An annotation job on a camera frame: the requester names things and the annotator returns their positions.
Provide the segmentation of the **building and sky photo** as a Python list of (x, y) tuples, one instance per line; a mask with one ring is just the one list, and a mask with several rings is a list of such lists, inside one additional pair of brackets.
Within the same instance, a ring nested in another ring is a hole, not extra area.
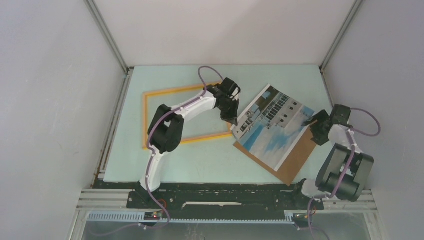
[(315, 111), (268, 84), (231, 127), (249, 154), (277, 171), (306, 132)]

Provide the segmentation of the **brown cardboard backing board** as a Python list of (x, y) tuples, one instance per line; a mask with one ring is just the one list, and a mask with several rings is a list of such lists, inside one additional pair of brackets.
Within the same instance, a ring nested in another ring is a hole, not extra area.
[(323, 146), (312, 141), (310, 127), (296, 135), (294, 142), (290, 138), (264, 138), (258, 136), (255, 141), (242, 145), (236, 141), (233, 146), (242, 154), (286, 185), (299, 182), (302, 178), (315, 179), (325, 158), (330, 153), (331, 144)]

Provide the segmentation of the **orange wooden picture frame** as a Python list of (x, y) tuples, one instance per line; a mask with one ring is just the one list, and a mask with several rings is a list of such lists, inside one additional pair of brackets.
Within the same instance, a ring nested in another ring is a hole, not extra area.
[[(152, 90), (152, 91), (146, 91), (142, 93), (142, 148), (144, 150), (147, 149), (147, 140), (148, 140), (148, 110), (149, 110), (149, 98), (150, 97), (157, 97), (162, 95), (171, 95), (171, 94), (177, 94), (182, 92), (189, 92), (194, 90), (200, 90), (203, 87), (202, 84), (194, 84), (194, 85), (188, 85), (188, 86), (180, 86), (180, 87), (173, 87), (173, 88), (165, 88), (165, 89), (159, 89), (159, 90)], [(214, 140), (219, 138), (226, 138), (231, 137), (232, 133), (230, 131), (231, 124), (226, 123), (227, 131), (225, 132), (219, 132), (219, 133), (213, 133), (208, 135), (201, 135), (201, 136), (194, 136), (194, 137), (188, 137), (183, 138), (181, 140), (181, 144), (189, 144), (189, 143), (195, 143), (195, 142), (201, 142), (201, 141), (208, 141), (208, 140)]]

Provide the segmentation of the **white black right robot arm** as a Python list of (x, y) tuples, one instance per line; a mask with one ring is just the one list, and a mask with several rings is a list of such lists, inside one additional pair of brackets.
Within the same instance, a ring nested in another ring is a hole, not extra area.
[(364, 153), (355, 140), (357, 129), (349, 124), (352, 110), (336, 104), (331, 113), (321, 110), (302, 124), (310, 128), (315, 144), (332, 144), (315, 179), (320, 198), (357, 201), (374, 165), (374, 158)]

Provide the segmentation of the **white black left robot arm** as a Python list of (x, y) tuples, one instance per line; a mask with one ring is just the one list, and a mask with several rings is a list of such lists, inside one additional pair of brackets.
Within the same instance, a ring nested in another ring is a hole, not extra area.
[(237, 126), (240, 93), (237, 83), (225, 78), (215, 85), (205, 85), (201, 92), (181, 104), (158, 107), (147, 131), (146, 147), (150, 155), (144, 177), (139, 181), (144, 190), (138, 201), (145, 208), (153, 208), (158, 202), (155, 191), (161, 185), (165, 158), (181, 144), (184, 124), (207, 111), (218, 109), (222, 121)]

